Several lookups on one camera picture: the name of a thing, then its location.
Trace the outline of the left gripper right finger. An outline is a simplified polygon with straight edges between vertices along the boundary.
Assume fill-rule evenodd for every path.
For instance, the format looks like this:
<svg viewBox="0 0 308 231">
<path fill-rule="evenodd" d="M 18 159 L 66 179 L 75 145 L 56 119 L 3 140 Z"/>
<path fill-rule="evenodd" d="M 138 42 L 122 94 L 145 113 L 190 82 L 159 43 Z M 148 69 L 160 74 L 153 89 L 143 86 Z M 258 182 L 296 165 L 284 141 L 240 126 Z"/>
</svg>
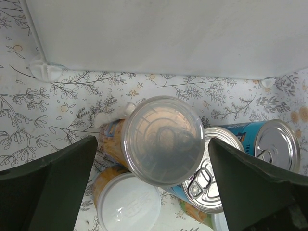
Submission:
<svg viewBox="0 0 308 231">
<path fill-rule="evenodd" d="M 230 231 L 306 231 L 308 178 L 212 138 L 210 161 Z"/>
</svg>

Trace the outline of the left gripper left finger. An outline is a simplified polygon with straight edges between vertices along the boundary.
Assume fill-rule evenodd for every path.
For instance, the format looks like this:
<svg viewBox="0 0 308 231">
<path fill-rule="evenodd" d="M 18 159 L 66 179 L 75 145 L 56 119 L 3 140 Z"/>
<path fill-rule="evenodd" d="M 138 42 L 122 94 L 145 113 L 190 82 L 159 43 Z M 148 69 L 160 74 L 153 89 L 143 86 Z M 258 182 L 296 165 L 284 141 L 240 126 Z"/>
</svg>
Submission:
<svg viewBox="0 0 308 231">
<path fill-rule="evenodd" d="M 0 173 L 2 231 L 72 231 L 97 150 L 87 136 Z"/>
</svg>

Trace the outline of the tall can clear lid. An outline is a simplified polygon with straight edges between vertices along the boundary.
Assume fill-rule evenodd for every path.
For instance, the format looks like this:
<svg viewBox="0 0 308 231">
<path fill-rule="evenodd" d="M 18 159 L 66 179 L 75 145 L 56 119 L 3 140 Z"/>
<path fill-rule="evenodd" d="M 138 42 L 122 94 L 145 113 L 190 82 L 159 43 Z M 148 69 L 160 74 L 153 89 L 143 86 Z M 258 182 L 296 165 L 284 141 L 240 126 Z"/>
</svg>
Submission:
<svg viewBox="0 0 308 231">
<path fill-rule="evenodd" d="M 99 113 L 102 152 L 140 180 L 158 187 L 183 183 L 198 168 L 205 149 L 198 114 L 184 101 L 155 96 L 115 112 Z"/>
</svg>

